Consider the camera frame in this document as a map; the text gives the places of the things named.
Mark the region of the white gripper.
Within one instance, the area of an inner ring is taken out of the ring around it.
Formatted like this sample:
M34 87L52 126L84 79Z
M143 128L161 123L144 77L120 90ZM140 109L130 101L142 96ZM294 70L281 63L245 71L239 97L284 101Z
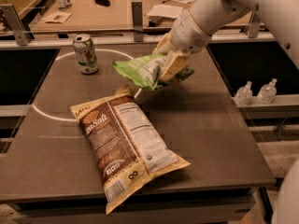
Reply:
M197 25L192 14L184 10L174 21L170 33L163 35L152 52L167 54L158 80L167 82L174 77L188 64L190 53L201 51L210 40L211 36Z

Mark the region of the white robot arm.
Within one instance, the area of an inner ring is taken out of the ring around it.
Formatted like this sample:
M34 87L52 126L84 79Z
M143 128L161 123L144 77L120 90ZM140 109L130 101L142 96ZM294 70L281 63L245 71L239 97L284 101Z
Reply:
M156 53L201 51L224 25L253 12L299 68L299 0L197 0L174 21Z

